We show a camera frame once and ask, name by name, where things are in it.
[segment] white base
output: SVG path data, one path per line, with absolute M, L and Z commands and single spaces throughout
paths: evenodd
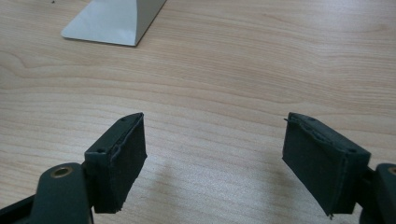
M 92 0 L 62 30 L 66 38 L 136 46 L 166 0 Z

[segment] table surface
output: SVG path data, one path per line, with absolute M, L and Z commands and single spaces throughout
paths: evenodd
M 281 160 L 290 111 L 396 162 L 394 0 L 168 0 L 136 48 L 66 40 L 88 0 L 0 1 L 0 207 L 145 114 L 148 159 L 96 223 L 358 223 Z

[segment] white object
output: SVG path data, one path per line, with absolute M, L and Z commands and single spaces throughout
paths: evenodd
M 136 46 L 166 0 L 92 0 L 62 30 L 65 38 Z

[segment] white stand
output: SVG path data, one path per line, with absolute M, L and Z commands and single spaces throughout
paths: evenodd
M 66 38 L 136 46 L 166 0 L 92 0 L 62 30 Z

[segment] wooden table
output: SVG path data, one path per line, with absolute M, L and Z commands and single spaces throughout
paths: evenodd
M 137 48 L 61 38 L 88 0 L 0 1 L 0 207 L 120 117 L 148 159 L 96 223 L 330 221 L 281 160 L 290 111 L 396 162 L 396 2 L 168 0 Z

